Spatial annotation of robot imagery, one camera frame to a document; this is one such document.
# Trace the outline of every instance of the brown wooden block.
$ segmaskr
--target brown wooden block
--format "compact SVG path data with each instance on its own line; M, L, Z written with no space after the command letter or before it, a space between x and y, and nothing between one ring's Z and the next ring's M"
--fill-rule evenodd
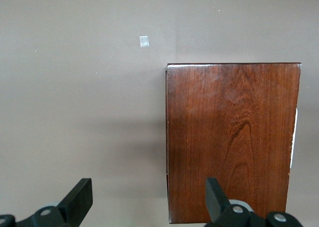
M170 223L206 223L205 178L256 214L285 211L300 63L168 64Z

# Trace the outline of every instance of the wood grain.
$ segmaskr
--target wood grain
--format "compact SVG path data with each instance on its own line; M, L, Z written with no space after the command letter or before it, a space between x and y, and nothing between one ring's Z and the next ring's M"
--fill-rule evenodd
M300 67L167 65L170 223L209 222L206 177L262 217L285 211Z

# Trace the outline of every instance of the silver bolt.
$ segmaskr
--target silver bolt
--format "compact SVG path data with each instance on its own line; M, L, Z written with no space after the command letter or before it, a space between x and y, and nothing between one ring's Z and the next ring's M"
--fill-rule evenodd
M41 216L46 216L46 215L48 215L48 214L50 214L51 213L51 210L44 210L44 211L42 211L41 213L40 213L40 215Z
M286 217L284 217L282 214L275 214L274 218L275 218L275 220L277 220L279 222L286 222L287 221Z
M240 206L234 206L233 207L233 211L236 212L236 213L239 213L239 214L244 212L243 208L241 208Z

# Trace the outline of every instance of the gray surface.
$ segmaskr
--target gray surface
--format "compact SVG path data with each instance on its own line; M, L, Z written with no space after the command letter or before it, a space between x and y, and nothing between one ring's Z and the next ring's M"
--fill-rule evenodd
M318 11L319 0L0 0L0 213L21 220L91 177L82 227L168 226L166 63L302 62L287 212L318 226Z

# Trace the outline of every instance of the wooden box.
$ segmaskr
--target wooden box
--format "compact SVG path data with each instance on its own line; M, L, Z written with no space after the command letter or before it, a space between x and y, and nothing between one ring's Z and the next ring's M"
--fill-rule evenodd
M285 211L300 63L168 64L170 223L206 223L205 178L256 214Z

